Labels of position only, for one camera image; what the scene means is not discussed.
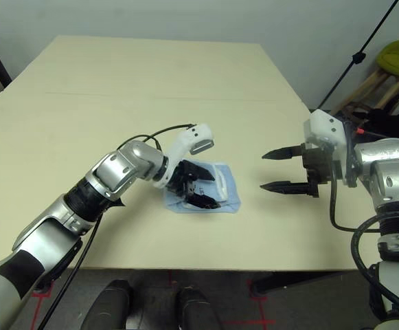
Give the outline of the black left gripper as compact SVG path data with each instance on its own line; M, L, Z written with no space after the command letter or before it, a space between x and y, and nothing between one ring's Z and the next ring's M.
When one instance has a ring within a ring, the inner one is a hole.
M214 210L220 208L220 204L207 195L194 193L196 180L214 181L214 176L202 166L183 160L175 168L170 181L166 185L167 191L174 193L185 202L201 209Z

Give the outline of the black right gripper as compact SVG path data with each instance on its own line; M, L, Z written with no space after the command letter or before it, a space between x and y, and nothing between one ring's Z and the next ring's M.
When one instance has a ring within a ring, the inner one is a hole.
M290 181L274 181L260 185L260 188L283 195L308 195L319 197L319 185L327 184L341 178L341 163L334 160L334 147L310 147L309 143L301 146L287 146L265 153L262 159L287 160L302 157L303 167L307 172L306 183L292 183Z

